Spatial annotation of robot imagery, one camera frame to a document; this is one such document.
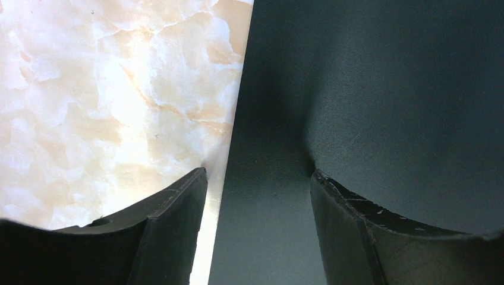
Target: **gray textured surface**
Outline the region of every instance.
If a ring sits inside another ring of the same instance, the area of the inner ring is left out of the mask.
[[[257,0],[210,284],[325,283],[307,150],[408,218],[504,226],[503,5]]]

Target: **black curved part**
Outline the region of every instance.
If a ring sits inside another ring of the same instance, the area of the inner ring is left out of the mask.
[[[188,284],[206,191],[200,167],[84,227],[0,220],[0,284]]]
[[[327,283],[504,284],[504,232],[440,229],[382,208],[316,170],[311,202]]]

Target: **matte black surface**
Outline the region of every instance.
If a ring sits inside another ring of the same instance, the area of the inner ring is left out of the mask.
[[[504,226],[503,7],[255,0],[210,285],[325,283],[313,162],[408,218]]]
[[[311,199],[329,285],[504,284],[504,232],[472,235],[409,220],[317,170]]]
[[[85,227],[0,220],[0,284],[188,284],[206,189],[197,168]]]

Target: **beige marble veining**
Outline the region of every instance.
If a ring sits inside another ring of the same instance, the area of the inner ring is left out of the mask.
[[[203,164],[213,248],[251,4],[0,0],[0,217],[84,226]]]

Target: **white marble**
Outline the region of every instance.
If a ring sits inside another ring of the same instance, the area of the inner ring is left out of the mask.
[[[205,283],[251,4],[0,0],[0,217],[84,226],[203,164]]]

